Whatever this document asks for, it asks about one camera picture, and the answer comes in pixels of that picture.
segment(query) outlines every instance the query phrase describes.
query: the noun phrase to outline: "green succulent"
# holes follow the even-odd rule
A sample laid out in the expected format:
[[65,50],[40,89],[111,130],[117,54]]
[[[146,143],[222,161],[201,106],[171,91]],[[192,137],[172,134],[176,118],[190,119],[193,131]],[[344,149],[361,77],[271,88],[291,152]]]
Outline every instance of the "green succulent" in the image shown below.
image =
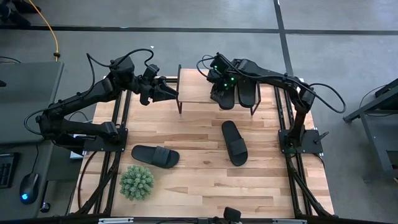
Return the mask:
[[129,166],[120,179],[120,193],[129,200],[145,200],[154,187],[154,176],[142,166]]

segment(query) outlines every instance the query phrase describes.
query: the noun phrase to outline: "concrete floor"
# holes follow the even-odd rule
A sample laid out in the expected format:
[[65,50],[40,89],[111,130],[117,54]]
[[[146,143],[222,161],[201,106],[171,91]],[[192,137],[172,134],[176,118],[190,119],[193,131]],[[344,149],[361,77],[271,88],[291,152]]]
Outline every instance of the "concrete floor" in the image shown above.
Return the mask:
[[[121,27],[193,27],[277,29],[273,0],[36,0],[51,24]],[[398,2],[372,0],[280,0],[286,29],[397,30]],[[43,24],[39,16],[28,18]],[[154,47],[153,63],[163,75],[176,75],[177,65],[192,68],[203,54],[222,52],[228,58],[246,57],[260,66],[285,72],[279,34],[173,33],[173,32],[56,32],[65,72],[57,98],[85,90],[91,75],[85,53],[107,62],[126,52]],[[294,75],[309,83],[335,87],[355,110],[369,90],[397,78],[396,35],[288,35]],[[53,60],[54,44],[46,31],[0,30],[0,55],[23,62]],[[133,57],[137,73],[143,72],[145,53]],[[96,66],[96,79],[107,70]],[[336,96],[315,89],[336,107]],[[93,117],[95,107],[83,111]],[[398,223],[398,184],[393,180],[365,184],[362,175],[378,170],[362,124],[345,124],[342,114],[318,100],[312,114],[318,129],[330,134],[322,141],[326,176],[335,213],[344,218]],[[54,184],[47,196],[57,204],[47,215],[63,215],[74,184]]]

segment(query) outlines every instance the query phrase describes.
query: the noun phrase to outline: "pair of sandals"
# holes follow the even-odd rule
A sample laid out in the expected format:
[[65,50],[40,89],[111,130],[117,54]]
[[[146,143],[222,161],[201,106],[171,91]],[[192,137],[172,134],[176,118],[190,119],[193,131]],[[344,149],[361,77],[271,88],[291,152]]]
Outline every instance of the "pair of sandals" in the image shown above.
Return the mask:
[[[225,121],[221,128],[232,164],[243,165],[248,160],[248,149],[236,125],[232,121]],[[131,156],[138,161],[164,169],[175,166],[180,159],[178,152],[160,146],[134,146]]]

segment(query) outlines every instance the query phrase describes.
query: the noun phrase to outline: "keyboard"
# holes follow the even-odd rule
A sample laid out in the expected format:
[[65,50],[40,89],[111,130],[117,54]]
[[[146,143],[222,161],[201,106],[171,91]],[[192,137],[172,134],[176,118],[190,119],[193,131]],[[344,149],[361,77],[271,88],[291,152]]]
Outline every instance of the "keyboard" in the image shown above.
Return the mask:
[[0,189],[11,187],[18,157],[19,154],[17,152],[0,154]]

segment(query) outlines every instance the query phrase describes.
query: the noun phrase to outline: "black desk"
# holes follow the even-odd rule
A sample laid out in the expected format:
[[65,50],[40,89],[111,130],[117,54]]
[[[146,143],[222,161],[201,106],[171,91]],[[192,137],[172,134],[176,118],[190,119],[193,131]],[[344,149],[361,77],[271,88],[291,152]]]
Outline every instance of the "black desk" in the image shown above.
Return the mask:
[[[26,96],[26,89],[21,88],[21,86],[17,86],[17,83],[13,81],[10,83],[14,85],[15,88],[9,89],[9,91],[13,91],[12,99],[17,101],[19,98],[27,97],[32,98],[34,95],[38,95],[41,98],[48,97],[49,103],[52,103],[55,99],[55,95],[57,93],[58,84],[61,78],[61,73],[63,70],[62,62],[42,62],[42,63],[21,63],[14,65],[1,65],[0,66],[0,80],[5,75],[15,74],[21,75],[20,77],[27,77],[26,74],[29,74],[30,77],[27,77],[28,80],[21,80],[21,85],[28,86],[33,90],[38,90],[32,93],[29,96]],[[3,101],[0,101],[0,110],[7,109],[9,107],[11,98],[2,98]],[[24,108],[24,110],[29,111],[29,113],[43,108],[46,105],[42,105],[43,100],[32,101],[29,100],[27,105],[23,105],[20,103],[20,107]],[[13,134],[17,135],[21,132],[20,128],[23,127],[24,120],[21,120],[21,123],[17,123],[17,125],[11,125],[9,121],[4,121],[6,125],[0,124],[0,129],[2,133],[9,133],[11,136]],[[35,127],[37,125],[34,121],[34,117],[29,122],[29,126],[31,128],[37,129]],[[3,146],[0,146],[0,152],[18,152],[19,153],[19,162],[16,167],[16,171],[14,174],[14,180],[12,181],[12,187],[8,189],[0,189],[0,220],[15,220],[15,219],[23,219],[23,218],[35,218],[38,215],[39,209],[42,205],[42,201],[44,198],[49,173],[49,167],[51,158],[54,150],[59,151],[60,149],[57,146],[54,146],[50,141],[44,141],[39,144],[39,156],[37,158],[37,162],[35,165],[34,172],[39,174],[39,196],[37,200],[30,204],[24,205],[19,200],[19,186],[22,178],[31,172],[32,167],[34,165],[34,160],[36,157],[36,148],[35,143],[24,143],[18,145],[17,147],[13,147],[10,149],[2,149]]]

